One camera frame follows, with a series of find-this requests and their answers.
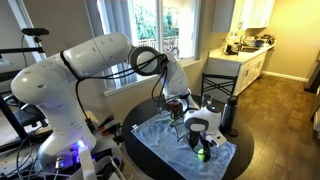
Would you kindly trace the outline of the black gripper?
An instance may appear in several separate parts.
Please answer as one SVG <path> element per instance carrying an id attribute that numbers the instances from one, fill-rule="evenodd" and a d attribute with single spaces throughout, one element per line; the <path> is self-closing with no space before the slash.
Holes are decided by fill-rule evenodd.
<path id="1" fill-rule="evenodd" d="M 206 133 L 204 131 L 192 131 L 187 136 L 189 146 L 194 153 L 197 154 L 194 148 L 198 145 L 198 142 L 201 142 L 201 144 L 203 145 L 203 162 L 209 161 L 211 157 L 211 146 L 209 142 L 206 142 L 205 135 Z"/>

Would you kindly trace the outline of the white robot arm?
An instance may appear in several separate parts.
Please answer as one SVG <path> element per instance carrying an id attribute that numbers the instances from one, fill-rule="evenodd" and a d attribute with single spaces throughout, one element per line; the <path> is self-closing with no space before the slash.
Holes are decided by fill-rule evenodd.
<path id="1" fill-rule="evenodd" d="M 103 71 L 125 62 L 141 76 L 158 76 L 167 100 L 180 100 L 185 111 L 184 125 L 193 139 L 203 139 L 216 146 L 226 142 L 212 110 L 199 107 L 193 100 L 184 68 L 173 54 L 134 46 L 126 35 L 113 32 L 30 65 L 11 82 L 13 94 L 38 107 L 53 130 L 38 150 L 40 169 L 51 168 L 60 156 L 69 158 L 70 149 L 79 142 L 90 149 L 96 147 L 97 138 L 86 125 L 80 101 L 71 87 L 85 80 L 99 81 L 104 78 Z"/>

